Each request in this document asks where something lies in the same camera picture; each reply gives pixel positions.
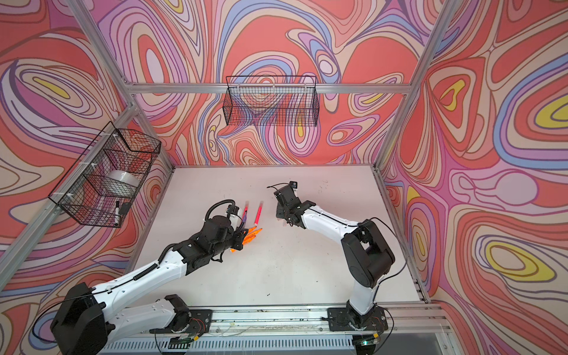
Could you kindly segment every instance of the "black wire mesh basket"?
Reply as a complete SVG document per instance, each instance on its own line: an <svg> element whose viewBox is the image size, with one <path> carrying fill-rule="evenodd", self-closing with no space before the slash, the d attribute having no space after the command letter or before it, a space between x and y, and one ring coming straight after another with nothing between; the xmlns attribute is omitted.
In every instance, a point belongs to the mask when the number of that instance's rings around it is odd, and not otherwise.
<svg viewBox="0 0 568 355"><path fill-rule="evenodd" d="M228 126L318 125L315 76L228 76L226 81Z"/></svg>
<svg viewBox="0 0 568 355"><path fill-rule="evenodd" d="M57 194L56 186L49 198L82 225L119 228L160 148L161 142L154 137L114 128L94 158L80 163L86 167L71 187Z"/></svg>

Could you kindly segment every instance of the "white table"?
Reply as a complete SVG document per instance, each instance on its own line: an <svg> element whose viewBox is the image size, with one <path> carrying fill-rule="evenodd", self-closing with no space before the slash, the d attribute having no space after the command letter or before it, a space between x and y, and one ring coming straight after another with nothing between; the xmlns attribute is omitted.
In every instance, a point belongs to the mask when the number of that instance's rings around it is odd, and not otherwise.
<svg viewBox="0 0 568 355"><path fill-rule="evenodd" d="M310 200L342 218L363 221L379 217L391 228L385 205L369 166L178 168L165 193L152 229L137 260L139 268L155 260L170 243L189 238L203 225L207 209L223 199L244 208L249 201L247 227L253 226L260 201L263 230L244 249L225 252L223 263L208 265L142 297L134 305L178 294L188 306L243 306L344 303L354 279L343 249L325 236L290 227L275 217L274 189L279 182L298 181L300 200ZM213 215L222 214L225 206ZM381 223L396 261L389 274L404 265L396 237ZM381 284L377 302L418 301L408 267Z"/></svg>

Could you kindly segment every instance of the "pink highlighter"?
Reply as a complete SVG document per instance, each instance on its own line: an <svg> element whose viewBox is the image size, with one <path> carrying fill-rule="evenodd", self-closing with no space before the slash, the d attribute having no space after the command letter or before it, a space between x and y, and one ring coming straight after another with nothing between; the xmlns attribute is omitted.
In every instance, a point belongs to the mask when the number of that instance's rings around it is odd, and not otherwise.
<svg viewBox="0 0 568 355"><path fill-rule="evenodd" d="M258 220L260 219L260 212L262 212L262 204L263 201L260 202L260 205L258 207L258 212L256 213L256 219L254 220L254 226L258 226Z"/></svg>

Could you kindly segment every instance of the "psychedelic wallpaper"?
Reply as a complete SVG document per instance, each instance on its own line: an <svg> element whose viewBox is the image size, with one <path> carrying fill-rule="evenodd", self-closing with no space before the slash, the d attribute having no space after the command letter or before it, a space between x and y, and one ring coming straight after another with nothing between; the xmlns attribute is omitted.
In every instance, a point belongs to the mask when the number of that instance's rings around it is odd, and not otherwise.
<svg viewBox="0 0 568 355"><path fill-rule="evenodd" d="M466 0L381 172L467 354L568 352L568 2Z"/></svg>
<svg viewBox="0 0 568 355"><path fill-rule="evenodd" d="M224 82L313 74L321 83L408 83L437 1L89 3L127 80ZM220 94L140 94L174 165L369 164L401 100L320 95L317 128L226 127Z"/></svg>
<svg viewBox="0 0 568 355"><path fill-rule="evenodd" d="M0 254L98 131L124 110L64 0L0 1ZM59 352L30 336L80 282L122 274L165 182L159 160L120 230L61 215L0 293L0 354ZM43 337L48 313L37 326Z"/></svg>

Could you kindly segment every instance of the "black mounting plate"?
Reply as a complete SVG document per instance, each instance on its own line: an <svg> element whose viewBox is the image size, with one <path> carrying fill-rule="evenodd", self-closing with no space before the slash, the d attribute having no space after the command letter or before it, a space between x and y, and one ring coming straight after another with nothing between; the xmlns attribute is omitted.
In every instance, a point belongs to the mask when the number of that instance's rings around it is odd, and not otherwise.
<svg viewBox="0 0 568 355"><path fill-rule="evenodd" d="M213 310L192 310L191 318L199 319L200 321L190 320L189 327L183 331L183 333L193 334L193 333L209 333L209 326L211 325L211 316L213 315ZM151 329L150 333L154 334L171 334L173 333L170 329Z"/></svg>
<svg viewBox="0 0 568 355"><path fill-rule="evenodd" d="M349 325L349 318L347 316L347 308L328 308L327 318L329 323L329 330L332 332L345 332L356 331ZM373 312L362 326L358 327L365 331L376 331L378 334L389 329L385 317L385 310L382 307L375 306Z"/></svg>

